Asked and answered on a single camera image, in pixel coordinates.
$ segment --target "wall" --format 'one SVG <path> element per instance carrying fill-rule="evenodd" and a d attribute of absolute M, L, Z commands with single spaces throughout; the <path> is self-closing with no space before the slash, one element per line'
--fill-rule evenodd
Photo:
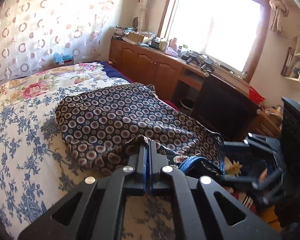
<path fill-rule="evenodd" d="M 149 5 L 147 14 L 149 31 L 158 32 L 165 2 L 166 0 L 152 0 Z M 292 38 L 300 31 L 300 9 L 294 3 L 289 4 L 289 8 L 289 16 L 283 19 L 286 37 L 268 30 L 259 63 L 250 82 L 250 85 L 266 99 L 264 103 L 269 107 L 282 105 L 282 96 L 296 100 L 300 104 L 300 92 L 294 89 L 289 80 L 280 75 Z M 270 22 L 273 16 L 274 11 L 272 10 Z M 231 82 L 245 90 L 242 87 L 242 82 L 235 83 L 234 79 Z"/>
<path fill-rule="evenodd" d="M 131 25 L 138 0 L 5 0 L 0 7 L 0 84 L 53 67 L 107 60 L 116 25 Z"/>

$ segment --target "pink bottle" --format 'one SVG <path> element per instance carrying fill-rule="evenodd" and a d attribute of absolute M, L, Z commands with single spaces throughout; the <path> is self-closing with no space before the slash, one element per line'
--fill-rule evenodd
<path fill-rule="evenodd" d="M 170 40 L 169 47 L 171 47 L 175 52 L 178 52 L 177 38 L 173 38 Z"/>

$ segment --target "window frame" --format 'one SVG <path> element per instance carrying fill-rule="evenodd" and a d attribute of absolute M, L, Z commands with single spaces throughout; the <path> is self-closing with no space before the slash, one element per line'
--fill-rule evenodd
<path fill-rule="evenodd" d="M 256 39 L 252 45 L 250 54 L 248 56 L 246 65 L 243 69 L 243 72 L 246 73 L 245 77 L 241 77 L 245 82 L 250 83 L 252 76 L 257 68 L 263 46 L 266 40 L 266 35 L 268 31 L 268 26 L 269 26 L 269 20 L 270 20 L 270 0 L 264 0 L 263 4 L 261 4 L 261 21 L 259 22 L 258 28 L 257 28 L 257 36 Z M 168 38 L 171 25 L 173 22 L 173 17 L 177 8 L 178 0 L 167 0 L 161 22 L 159 25 L 159 30 L 158 30 L 158 36 L 161 38 Z M 236 70 L 235 68 L 229 66 L 228 64 L 225 64 L 224 62 L 221 62 L 220 60 L 217 60 L 220 62 L 222 65 L 228 67 L 230 70 L 232 70 L 236 75 L 241 75 L 241 73 Z"/>

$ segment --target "floral bedsheet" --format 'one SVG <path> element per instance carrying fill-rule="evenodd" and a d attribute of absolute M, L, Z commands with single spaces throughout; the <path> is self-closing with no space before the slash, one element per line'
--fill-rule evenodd
<path fill-rule="evenodd" d="M 79 67 L 67 67 L 82 71 L 75 74 L 74 81 L 77 75 L 82 74 L 80 79 L 83 79 L 87 74 L 85 68 L 79 70 Z M 67 158 L 66 145 L 55 119 L 55 108 L 61 99 L 128 83 L 111 78 L 63 87 L 62 82 L 53 82 L 58 78 L 55 71 L 65 69 L 9 82 L 5 96 L 10 101 L 0 111 L 0 218 L 14 239 L 86 176 L 102 176 L 94 170 L 81 170 Z M 88 75 L 97 72 L 95 69 Z M 39 84 L 33 85 L 33 78 L 40 78 L 36 81 Z M 20 86 L 26 88 L 19 91 L 19 97 L 12 97 L 15 92 L 9 90 L 18 90 Z M 161 198 L 129 197 L 123 227 L 122 239 L 175 238 L 170 204 Z"/>
<path fill-rule="evenodd" d="M 69 87 L 81 82 L 105 80 L 109 77 L 100 63 L 80 63 L 39 72 L 15 79 L 0 87 L 0 112 L 7 106 L 34 98 L 49 91 Z"/>

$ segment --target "wooden window frame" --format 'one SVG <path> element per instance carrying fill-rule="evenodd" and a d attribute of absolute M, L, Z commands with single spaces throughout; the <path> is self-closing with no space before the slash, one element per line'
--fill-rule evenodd
<path fill-rule="evenodd" d="M 178 0 L 167 0 L 162 18 L 159 25 L 158 30 L 158 37 L 165 37 L 167 38 L 168 30 L 171 27 L 172 24 L 172 15 L 174 14 L 174 11 L 176 10 L 176 2 Z M 261 57 L 261 53 L 263 50 L 263 46 L 266 41 L 266 35 L 269 28 L 269 21 L 270 21 L 270 0 L 265 0 L 264 4 L 262 6 L 263 8 L 263 17 L 261 19 L 261 22 L 259 23 L 259 34 L 257 35 L 255 42 L 253 43 L 253 46 L 251 48 L 251 52 L 249 54 L 249 57 L 247 59 L 247 75 L 243 80 L 247 83 L 250 83 L 252 76 L 257 68 L 258 62 Z"/>

